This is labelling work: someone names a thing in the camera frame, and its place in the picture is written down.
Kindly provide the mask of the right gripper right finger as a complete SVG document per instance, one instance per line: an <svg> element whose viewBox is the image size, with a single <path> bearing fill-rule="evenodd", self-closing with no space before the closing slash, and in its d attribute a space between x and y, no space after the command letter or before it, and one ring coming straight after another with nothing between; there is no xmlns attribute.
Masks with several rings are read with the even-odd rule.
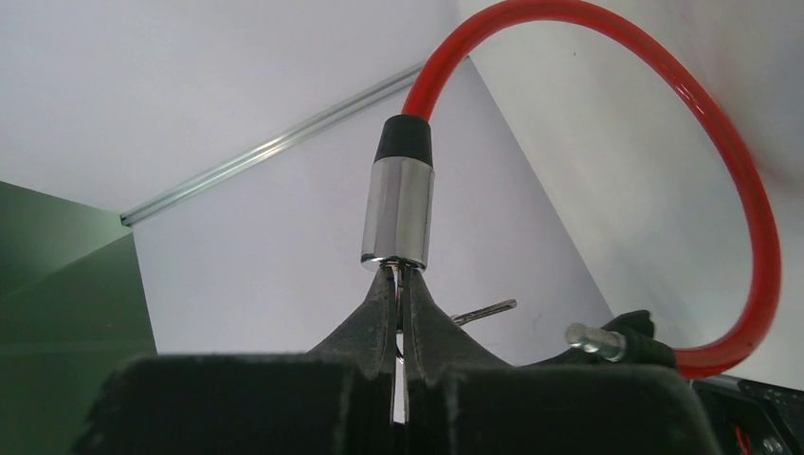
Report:
<svg viewBox="0 0 804 455"><path fill-rule="evenodd" d="M663 366L515 367L401 275L409 454L717 454L694 391Z"/></svg>

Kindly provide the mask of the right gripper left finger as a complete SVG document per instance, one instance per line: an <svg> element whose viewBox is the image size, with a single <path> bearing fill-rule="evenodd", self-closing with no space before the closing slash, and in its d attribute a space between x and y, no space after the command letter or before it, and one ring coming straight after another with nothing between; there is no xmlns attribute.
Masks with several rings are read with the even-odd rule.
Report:
<svg viewBox="0 0 804 455"><path fill-rule="evenodd" d="M160 355L113 372L78 454L391 454L394 274L302 354Z"/></svg>

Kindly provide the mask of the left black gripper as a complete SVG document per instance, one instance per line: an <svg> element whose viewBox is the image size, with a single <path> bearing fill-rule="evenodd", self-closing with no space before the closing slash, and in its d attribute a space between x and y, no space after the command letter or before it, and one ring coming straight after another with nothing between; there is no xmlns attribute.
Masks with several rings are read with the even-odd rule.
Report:
<svg viewBox="0 0 804 455"><path fill-rule="evenodd" d="M577 348L529 364L614 365L641 364L677 368L676 355L656 340L655 325L648 310L622 314L602 327L625 339L621 359ZM724 454L801 454L803 452L803 392L785 387L716 375L692 380L692 389L701 400L717 441Z"/></svg>

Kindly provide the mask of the red cable bike lock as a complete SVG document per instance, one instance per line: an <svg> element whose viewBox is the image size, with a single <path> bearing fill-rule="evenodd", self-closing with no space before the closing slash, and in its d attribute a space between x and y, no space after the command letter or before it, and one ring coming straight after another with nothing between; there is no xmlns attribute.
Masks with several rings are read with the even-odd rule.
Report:
<svg viewBox="0 0 804 455"><path fill-rule="evenodd" d="M459 25L425 62L377 158L432 161L429 121L461 61L535 22L595 39L554 40L491 94L606 302L648 303L683 340L693 304L745 304L723 335L671 350L690 379L733 369L777 315L782 253L768 193L734 123L698 80L627 19L583 1L504 1Z"/></svg>

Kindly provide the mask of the cable lock keys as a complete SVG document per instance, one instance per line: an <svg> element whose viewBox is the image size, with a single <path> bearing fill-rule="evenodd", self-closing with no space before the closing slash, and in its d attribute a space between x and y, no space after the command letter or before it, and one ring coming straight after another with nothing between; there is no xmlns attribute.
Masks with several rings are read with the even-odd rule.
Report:
<svg viewBox="0 0 804 455"><path fill-rule="evenodd" d="M435 302L422 273L410 264L386 263L380 270L393 282L396 359L393 424L424 421L425 394L453 367L505 369L509 363L478 343L463 329L467 323L517 306L505 300L463 315L447 315Z"/></svg>

